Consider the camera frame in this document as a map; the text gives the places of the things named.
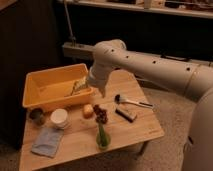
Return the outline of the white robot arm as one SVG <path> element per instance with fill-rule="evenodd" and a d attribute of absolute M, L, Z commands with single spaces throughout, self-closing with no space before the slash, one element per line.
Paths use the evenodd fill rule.
<path fill-rule="evenodd" d="M 129 51 L 119 39 L 76 46 L 72 52 L 93 59 L 87 83 L 101 94 L 111 72 L 121 68 L 194 101 L 182 171 L 213 171 L 212 67 Z"/>

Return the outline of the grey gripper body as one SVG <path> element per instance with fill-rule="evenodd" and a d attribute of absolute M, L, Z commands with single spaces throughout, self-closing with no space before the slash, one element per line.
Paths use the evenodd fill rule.
<path fill-rule="evenodd" d="M 106 96 L 106 84 L 109 78 L 109 69 L 101 65 L 93 65 L 89 69 L 86 81 L 87 83 L 98 89 L 102 97 Z"/>

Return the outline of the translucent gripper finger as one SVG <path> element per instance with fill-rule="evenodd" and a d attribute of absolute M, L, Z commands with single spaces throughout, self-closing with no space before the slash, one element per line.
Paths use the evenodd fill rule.
<path fill-rule="evenodd" d="M 76 94 L 78 91 L 87 88 L 87 83 L 85 80 L 78 80 L 74 83 L 73 89 L 71 94 L 74 95 Z"/>

